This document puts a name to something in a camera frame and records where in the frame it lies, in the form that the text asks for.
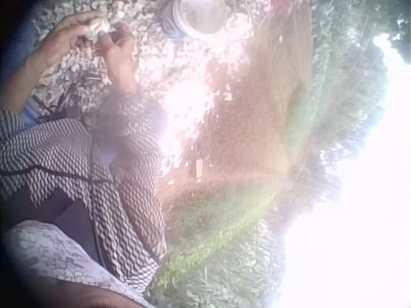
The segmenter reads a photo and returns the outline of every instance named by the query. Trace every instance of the vegetation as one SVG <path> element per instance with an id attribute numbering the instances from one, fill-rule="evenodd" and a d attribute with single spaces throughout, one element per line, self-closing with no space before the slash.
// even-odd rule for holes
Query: vegetation
<path id="1" fill-rule="evenodd" d="M 316 0 L 311 7 L 312 81 L 294 90 L 284 115 L 288 184 L 239 185 L 182 201 L 172 219 L 179 236 L 148 292 L 158 307 L 272 306 L 285 226 L 316 202 L 338 199 L 339 180 L 329 170 L 358 153 L 383 115 L 387 81 L 372 40 L 388 33 L 409 61 L 409 8 L 400 0 Z"/>

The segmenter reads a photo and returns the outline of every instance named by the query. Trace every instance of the zigzag pattern fabric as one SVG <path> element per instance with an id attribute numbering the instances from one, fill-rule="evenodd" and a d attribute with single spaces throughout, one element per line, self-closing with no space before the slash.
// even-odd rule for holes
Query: zigzag pattern fabric
<path id="1" fill-rule="evenodd" d="M 135 96 L 119 102 L 124 125 L 107 133 L 119 149 L 109 168 L 81 122 L 61 119 L 23 130 L 18 114 L 0 113 L 2 198 L 27 185 L 36 207 L 56 188 L 82 200 L 120 281 L 144 291 L 166 253 L 151 103 Z"/>

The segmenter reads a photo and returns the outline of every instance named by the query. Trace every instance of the black and white dress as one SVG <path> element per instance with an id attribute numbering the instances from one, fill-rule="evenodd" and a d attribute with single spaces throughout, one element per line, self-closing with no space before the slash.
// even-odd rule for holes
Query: black and white dress
<path id="1" fill-rule="evenodd" d="M 82 242 L 84 224 L 72 210 L 80 206 L 91 222 L 97 261 L 142 292 L 166 253 L 157 197 L 158 108 L 127 97 L 115 109 L 110 118 L 121 125 L 108 124 L 99 134 L 116 149 L 107 166 L 95 135 L 80 121 L 61 119 L 24 130 L 20 115 L 2 108 L 2 212 L 11 213 L 10 227 L 27 219 L 56 221 Z"/>

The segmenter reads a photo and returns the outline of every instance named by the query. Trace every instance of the hand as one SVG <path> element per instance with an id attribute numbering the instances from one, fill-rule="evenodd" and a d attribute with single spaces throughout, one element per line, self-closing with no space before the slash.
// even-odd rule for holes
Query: hand
<path id="1" fill-rule="evenodd" d="M 93 54 L 104 57 L 109 78 L 118 94 L 134 94 L 137 92 L 133 70 L 136 40 L 124 23 L 119 22 L 114 27 L 117 30 L 115 32 L 99 33 Z"/>
<path id="2" fill-rule="evenodd" d="M 104 15 L 103 12 L 88 11 L 64 17 L 41 42 L 38 52 L 43 64 L 51 67 L 76 46 L 89 47 L 91 43 L 82 37 L 87 30 L 86 25 Z"/>

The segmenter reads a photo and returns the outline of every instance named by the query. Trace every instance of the white patterned fabric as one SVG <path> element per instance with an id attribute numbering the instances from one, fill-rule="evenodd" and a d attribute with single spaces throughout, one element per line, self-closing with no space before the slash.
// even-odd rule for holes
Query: white patterned fabric
<path id="1" fill-rule="evenodd" d="M 82 200 L 118 278 L 142 292 L 166 253 L 156 109 L 136 97 L 118 106 L 112 116 L 123 126 L 105 133 L 117 149 L 110 169 L 81 122 L 61 119 L 23 130 L 20 115 L 2 108 L 1 197 L 27 185 L 36 207 L 56 188 Z"/>
<path id="2" fill-rule="evenodd" d="M 95 263 L 79 244 L 55 225 L 23 221 L 14 226 L 5 238 L 6 249 L 23 275 L 35 274 L 96 286 L 122 294 L 143 307 L 152 307 L 142 294 Z"/>

